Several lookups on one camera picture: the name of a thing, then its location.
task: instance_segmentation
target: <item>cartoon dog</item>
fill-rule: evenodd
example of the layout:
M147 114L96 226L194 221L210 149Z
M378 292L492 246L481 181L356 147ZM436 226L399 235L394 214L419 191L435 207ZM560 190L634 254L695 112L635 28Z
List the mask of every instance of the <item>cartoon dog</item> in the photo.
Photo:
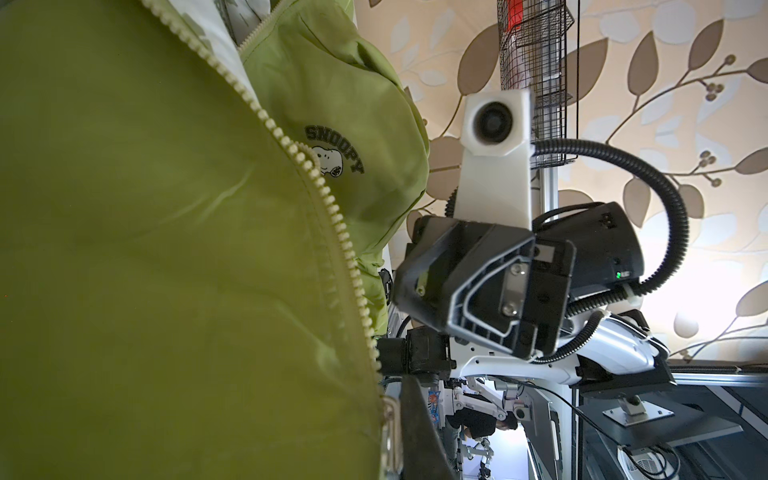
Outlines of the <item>cartoon dog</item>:
M312 151L317 154L320 160L320 172L330 174L331 177L338 177L344 171L341 152L338 150L326 150L323 147L312 147Z

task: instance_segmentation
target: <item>zipper pull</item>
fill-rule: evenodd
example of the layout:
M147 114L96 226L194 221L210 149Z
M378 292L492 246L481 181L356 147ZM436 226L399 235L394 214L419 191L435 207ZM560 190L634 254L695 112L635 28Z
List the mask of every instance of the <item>zipper pull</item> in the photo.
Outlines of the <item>zipper pull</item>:
M396 480L402 471L402 432L400 430L400 401L382 396L384 426L382 427L381 478Z

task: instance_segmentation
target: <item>black shirt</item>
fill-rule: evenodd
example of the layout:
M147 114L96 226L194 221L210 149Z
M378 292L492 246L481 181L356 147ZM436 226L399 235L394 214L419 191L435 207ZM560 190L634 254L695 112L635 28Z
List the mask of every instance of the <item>black shirt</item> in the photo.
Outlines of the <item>black shirt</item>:
M472 393L465 393L464 395L470 396L473 399L483 400L484 402L488 401L481 395ZM447 420L455 429L461 428L462 425L467 427L474 439L493 435L493 432L496 431L496 418L493 415L477 412L472 409L464 408L454 415L446 415L445 420Z

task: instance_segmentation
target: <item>wire basket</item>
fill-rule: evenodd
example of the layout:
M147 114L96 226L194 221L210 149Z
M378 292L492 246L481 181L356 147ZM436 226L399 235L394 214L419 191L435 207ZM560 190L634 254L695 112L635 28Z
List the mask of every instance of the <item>wire basket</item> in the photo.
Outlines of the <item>wire basket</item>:
M531 91L533 140L565 138L571 98L564 68L566 31L574 24L565 0L498 0L497 5L502 90ZM572 161L565 154L539 155L531 159L531 169Z

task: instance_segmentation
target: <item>silver mounting plate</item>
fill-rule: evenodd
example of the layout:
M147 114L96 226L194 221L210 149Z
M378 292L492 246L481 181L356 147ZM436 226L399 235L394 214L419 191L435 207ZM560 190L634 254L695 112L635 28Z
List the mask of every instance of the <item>silver mounting plate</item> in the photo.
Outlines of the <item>silver mounting plate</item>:
M664 419L674 415L674 412L667 410L651 402L643 401L645 407L645 413L639 415L627 415L620 406L616 406L615 409L604 410L603 414L609 419L625 427L631 427L632 425L638 425L652 420Z

